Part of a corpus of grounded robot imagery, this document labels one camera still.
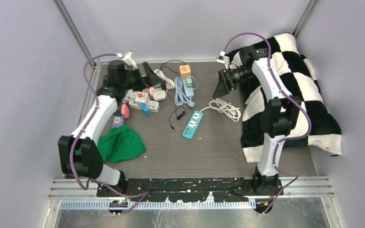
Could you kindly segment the green plug adapter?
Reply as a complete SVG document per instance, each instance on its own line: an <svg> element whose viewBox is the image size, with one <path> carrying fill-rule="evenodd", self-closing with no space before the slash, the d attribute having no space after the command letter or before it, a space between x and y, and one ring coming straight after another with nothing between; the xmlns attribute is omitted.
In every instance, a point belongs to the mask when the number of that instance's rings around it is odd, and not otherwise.
<svg viewBox="0 0 365 228"><path fill-rule="evenodd" d="M186 78L186 87L191 88L192 87L192 79L190 77Z"/></svg>

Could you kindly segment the light blue power strip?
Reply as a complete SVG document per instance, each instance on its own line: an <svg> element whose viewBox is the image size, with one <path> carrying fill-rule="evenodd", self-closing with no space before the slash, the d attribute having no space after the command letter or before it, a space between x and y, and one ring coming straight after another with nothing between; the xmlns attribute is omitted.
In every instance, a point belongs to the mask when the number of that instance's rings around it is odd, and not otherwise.
<svg viewBox="0 0 365 228"><path fill-rule="evenodd" d="M184 89L185 96L188 99L191 99L194 97L194 89L192 87L187 86L186 80L183 80L183 89Z"/></svg>

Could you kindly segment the orange cube adapter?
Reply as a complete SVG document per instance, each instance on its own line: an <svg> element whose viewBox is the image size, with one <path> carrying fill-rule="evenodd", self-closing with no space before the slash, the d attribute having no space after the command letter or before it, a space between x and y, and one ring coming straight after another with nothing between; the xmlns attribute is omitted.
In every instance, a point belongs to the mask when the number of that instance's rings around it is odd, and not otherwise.
<svg viewBox="0 0 365 228"><path fill-rule="evenodd" d="M179 71L180 71L180 78L182 80L185 80L186 78L188 78L189 76L192 75L191 68L190 68L189 65L181 65L181 66L179 66Z"/></svg>

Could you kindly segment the teal power strip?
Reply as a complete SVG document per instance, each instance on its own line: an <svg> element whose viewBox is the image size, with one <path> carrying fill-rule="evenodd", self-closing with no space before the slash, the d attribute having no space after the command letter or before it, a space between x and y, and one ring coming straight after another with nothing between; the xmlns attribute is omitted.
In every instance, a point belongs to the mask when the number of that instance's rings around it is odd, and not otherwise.
<svg viewBox="0 0 365 228"><path fill-rule="evenodd" d="M192 139L196 130L198 129L198 126L203 118L203 113L200 111L194 111L191 118L189 119L182 136L185 139Z"/></svg>

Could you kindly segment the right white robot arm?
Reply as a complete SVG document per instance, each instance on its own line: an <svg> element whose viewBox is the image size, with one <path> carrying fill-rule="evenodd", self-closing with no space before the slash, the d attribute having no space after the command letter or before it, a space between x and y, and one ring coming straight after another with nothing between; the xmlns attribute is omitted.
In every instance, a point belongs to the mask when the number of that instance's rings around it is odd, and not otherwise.
<svg viewBox="0 0 365 228"><path fill-rule="evenodd" d="M301 99L292 97L279 78L270 51L267 48L244 47L242 64L235 69L228 66L218 72L219 81L212 95L213 99L229 94L237 85L256 77L267 99L260 116L260 128L264 133L261 159L250 182L251 188L259 195L266 194L278 186L279 175L276 169L282 151L284 138L296 126Z"/></svg>

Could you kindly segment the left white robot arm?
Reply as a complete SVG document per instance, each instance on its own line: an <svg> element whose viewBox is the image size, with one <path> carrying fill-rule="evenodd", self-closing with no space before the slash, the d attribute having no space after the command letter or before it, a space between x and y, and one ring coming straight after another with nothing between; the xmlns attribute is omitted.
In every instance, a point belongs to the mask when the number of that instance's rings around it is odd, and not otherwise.
<svg viewBox="0 0 365 228"><path fill-rule="evenodd" d="M126 193L125 175L105 164L97 144L107 121L117 111L127 91L141 91L161 82L148 62L143 62L142 67L145 76L129 60L110 61L102 85L93 93L94 103L86 117L69 136L62 135L58 140L64 174L109 184L108 190L116 197Z"/></svg>

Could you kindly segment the white cube socket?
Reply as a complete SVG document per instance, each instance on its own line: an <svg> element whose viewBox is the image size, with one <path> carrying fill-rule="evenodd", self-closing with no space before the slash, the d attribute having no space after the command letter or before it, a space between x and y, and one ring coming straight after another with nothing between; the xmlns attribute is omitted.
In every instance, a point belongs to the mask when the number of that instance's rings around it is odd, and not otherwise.
<svg viewBox="0 0 365 228"><path fill-rule="evenodd" d="M150 102L150 96L148 93L136 92L135 102L138 105L144 104L145 106L148 106Z"/></svg>

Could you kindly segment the pink plug adapter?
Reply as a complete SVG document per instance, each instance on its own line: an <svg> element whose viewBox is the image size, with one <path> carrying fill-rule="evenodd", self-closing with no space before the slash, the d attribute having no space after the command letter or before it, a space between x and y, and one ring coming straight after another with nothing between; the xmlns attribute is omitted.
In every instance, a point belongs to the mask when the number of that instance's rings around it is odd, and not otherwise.
<svg viewBox="0 0 365 228"><path fill-rule="evenodd" d="M123 118L127 119L130 116L130 109L127 104L121 105L121 115Z"/></svg>

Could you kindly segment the purple socket adapter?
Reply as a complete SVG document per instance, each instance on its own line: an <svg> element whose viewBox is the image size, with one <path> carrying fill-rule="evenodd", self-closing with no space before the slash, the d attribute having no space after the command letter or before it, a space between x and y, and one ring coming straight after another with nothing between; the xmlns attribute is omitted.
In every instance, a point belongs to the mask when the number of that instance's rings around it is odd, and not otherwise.
<svg viewBox="0 0 365 228"><path fill-rule="evenodd" d="M122 115L114 116L113 123L112 123L113 128L118 128L124 124L125 124L125 118Z"/></svg>

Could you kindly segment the white multi-port charger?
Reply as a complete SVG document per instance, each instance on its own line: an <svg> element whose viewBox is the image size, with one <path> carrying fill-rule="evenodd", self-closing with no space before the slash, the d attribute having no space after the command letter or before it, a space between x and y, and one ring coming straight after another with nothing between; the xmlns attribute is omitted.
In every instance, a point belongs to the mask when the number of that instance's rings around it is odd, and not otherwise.
<svg viewBox="0 0 365 228"><path fill-rule="evenodd" d="M157 113L160 106L159 102L150 100L146 107L150 112Z"/></svg>

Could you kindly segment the blue small adapter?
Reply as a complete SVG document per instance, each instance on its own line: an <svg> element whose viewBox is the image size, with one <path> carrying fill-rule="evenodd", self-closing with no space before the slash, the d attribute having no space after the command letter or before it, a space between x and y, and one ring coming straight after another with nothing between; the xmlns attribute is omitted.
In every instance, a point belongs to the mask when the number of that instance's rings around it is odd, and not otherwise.
<svg viewBox="0 0 365 228"><path fill-rule="evenodd" d="M149 116L150 115L150 111L147 108L147 106L145 104L140 104L141 109L144 111L144 113Z"/></svg>

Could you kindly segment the green cloth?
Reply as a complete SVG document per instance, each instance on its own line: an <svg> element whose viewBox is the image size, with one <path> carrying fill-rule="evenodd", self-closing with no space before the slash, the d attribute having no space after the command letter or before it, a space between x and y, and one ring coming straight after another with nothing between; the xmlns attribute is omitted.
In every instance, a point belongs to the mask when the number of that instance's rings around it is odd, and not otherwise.
<svg viewBox="0 0 365 228"><path fill-rule="evenodd" d="M97 148L103 161L110 163L132 160L146 151L139 134L126 124L112 128L107 135L99 137Z"/></svg>

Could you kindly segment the black white checkered blanket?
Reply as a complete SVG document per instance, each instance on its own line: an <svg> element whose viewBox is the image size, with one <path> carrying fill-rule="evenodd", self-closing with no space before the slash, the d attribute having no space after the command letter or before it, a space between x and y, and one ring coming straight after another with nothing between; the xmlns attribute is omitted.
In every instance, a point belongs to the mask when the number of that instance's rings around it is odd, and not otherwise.
<svg viewBox="0 0 365 228"><path fill-rule="evenodd" d="M323 103L315 71L308 59L299 53L295 37L282 33L268 38L271 60L284 86L302 100L302 108L311 120L308 137L285 141L284 148L316 146L333 156L342 155L342 132L336 119ZM267 104L256 77L239 84L245 110L242 114L241 146L247 163L259 162L264 143L260 117Z"/></svg>

